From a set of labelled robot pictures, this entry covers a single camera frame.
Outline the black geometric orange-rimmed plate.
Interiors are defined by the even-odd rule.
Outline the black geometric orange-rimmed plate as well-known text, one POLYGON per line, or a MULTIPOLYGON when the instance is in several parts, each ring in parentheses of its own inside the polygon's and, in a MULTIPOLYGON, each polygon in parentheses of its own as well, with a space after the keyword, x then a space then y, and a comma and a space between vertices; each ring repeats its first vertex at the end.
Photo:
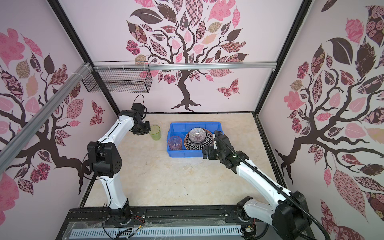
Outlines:
POLYGON ((185 139, 184 139, 184 145, 185 145, 187 150, 202 150, 204 147, 212 147, 214 145, 213 134, 206 129, 204 129, 204 130, 206 131, 207 137, 204 140, 204 142, 202 142, 200 144, 192 143, 189 139, 189 133, 187 133, 187 135, 185 136, 185 139))

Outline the green translucent plastic cup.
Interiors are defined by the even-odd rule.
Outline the green translucent plastic cup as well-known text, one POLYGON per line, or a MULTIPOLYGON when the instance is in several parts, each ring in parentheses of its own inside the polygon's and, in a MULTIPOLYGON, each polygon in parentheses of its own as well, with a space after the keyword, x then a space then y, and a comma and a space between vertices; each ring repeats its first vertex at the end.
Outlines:
POLYGON ((149 134, 154 141, 158 141, 162 137, 161 128, 158 125, 152 125, 149 134))

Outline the purple striped bowl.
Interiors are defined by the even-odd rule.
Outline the purple striped bowl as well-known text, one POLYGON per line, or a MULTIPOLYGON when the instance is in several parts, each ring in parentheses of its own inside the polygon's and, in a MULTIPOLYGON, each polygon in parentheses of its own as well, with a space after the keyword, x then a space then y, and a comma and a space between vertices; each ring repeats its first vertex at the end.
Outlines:
POLYGON ((200 144, 204 142, 206 137, 207 137, 206 131, 202 128, 193 128, 189 132, 189 139, 194 144, 200 144))

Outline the pink translucent plastic cup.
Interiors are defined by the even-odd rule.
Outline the pink translucent plastic cup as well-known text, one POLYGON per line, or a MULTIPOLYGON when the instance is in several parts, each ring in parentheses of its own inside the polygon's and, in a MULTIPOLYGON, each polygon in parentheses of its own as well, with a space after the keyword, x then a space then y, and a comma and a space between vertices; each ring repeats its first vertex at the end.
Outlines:
POLYGON ((171 136, 168 139, 168 146, 172 151, 180 151, 183 148, 183 141, 179 136, 171 136))

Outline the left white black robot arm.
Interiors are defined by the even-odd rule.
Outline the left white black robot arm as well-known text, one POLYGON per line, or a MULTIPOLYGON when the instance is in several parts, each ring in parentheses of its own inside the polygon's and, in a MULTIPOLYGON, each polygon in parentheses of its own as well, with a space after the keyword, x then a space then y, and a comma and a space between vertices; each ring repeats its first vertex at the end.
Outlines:
POLYGON ((118 114, 116 122, 103 137, 96 142, 89 142, 87 146, 90 168, 102 182, 112 223, 126 225, 133 217, 119 175, 123 160, 118 146, 129 132, 137 136, 150 132, 150 122, 144 121, 146 110, 143 104, 133 103, 130 110, 124 110, 118 114))

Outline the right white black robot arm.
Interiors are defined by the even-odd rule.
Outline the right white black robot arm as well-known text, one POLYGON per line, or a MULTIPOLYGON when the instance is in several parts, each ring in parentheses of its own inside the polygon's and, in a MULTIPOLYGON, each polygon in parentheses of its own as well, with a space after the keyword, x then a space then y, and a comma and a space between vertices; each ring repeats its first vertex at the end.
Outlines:
POLYGON ((251 197, 243 199, 238 203, 242 218, 257 219, 272 226, 283 240, 306 239, 305 231, 314 220, 310 218, 304 195, 292 192, 268 177, 245 153, 236 151, 222 132, 216 131, 213 136, 214 145, 203 148, 203 158, 218 160, 267 200, 267 204, 263 204, 251 197))

